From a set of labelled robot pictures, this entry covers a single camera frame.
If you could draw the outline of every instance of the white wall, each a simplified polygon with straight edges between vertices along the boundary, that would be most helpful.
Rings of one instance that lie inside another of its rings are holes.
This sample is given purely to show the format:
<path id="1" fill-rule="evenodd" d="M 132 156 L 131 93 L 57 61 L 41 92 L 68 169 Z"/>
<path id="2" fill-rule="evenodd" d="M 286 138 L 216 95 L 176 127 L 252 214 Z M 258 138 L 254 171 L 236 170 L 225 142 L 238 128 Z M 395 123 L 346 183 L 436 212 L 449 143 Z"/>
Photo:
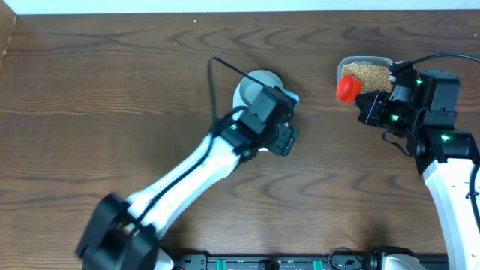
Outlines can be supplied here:
<path id="1" fill-rule="evenodd" d="M 480 9 L 480 0 L 4 0 L 23 14 Z"/>

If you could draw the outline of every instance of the brown grain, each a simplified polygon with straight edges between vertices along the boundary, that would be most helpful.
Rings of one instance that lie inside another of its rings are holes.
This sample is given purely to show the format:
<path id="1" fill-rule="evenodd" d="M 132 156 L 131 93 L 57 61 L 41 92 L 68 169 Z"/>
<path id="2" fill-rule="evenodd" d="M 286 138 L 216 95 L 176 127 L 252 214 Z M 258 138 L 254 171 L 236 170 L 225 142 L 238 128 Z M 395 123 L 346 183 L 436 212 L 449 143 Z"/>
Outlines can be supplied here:
<path id="1" fill-rule="evenodd" d="M 374 64 L 345 64 L 342 67 L 342 77 L 351 74 L 361 81 L 361 92 L 385 91 L 390 92 L 390 70 L 387 67 Z"/>

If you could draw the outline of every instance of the clear plastic container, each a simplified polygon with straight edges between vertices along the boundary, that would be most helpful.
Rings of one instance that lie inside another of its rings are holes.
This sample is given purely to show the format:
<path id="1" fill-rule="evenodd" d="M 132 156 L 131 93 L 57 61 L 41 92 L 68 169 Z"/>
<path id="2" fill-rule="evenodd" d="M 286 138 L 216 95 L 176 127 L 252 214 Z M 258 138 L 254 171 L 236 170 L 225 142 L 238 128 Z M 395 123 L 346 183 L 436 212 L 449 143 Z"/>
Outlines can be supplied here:
<path id="1" fill-rule="evenodd" d="M 393 61 L 385 57 L 378 56 L 350 56 L 345 58 L 337 67 L 337 84 L 342 78 L 342 67 L 347 64 L 357 63 L 360 65 L 378 65 L 389 68 Z"/>

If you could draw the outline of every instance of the plastic lid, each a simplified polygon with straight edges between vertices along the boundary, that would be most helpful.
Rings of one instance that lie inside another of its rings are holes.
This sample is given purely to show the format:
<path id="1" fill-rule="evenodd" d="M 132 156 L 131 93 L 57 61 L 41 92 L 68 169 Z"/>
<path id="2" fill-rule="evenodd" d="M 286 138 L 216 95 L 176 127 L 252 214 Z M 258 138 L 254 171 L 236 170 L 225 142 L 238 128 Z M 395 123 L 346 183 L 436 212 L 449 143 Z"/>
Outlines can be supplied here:
<path id="1" fill-rule="evenodd" d="M 359 78 L 348 74 L 343 76 L 337 85 L 337 100 L 344 103 L 353 103 L 362 91 L 362 82 Z"/>

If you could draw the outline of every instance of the red cap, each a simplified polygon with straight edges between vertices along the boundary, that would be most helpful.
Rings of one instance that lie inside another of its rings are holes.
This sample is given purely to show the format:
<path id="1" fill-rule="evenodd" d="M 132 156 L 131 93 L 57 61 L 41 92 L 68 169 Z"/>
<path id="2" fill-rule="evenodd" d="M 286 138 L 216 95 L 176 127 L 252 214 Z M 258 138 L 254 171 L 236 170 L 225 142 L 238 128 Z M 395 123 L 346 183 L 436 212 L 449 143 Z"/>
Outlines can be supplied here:
<path id="1" fill-rule="evenodd" d="M 362 91 L 362 82 L 353 75 L 345 75 L 337 85 L 337 100 L 344 103 L 353 103 Z"/>

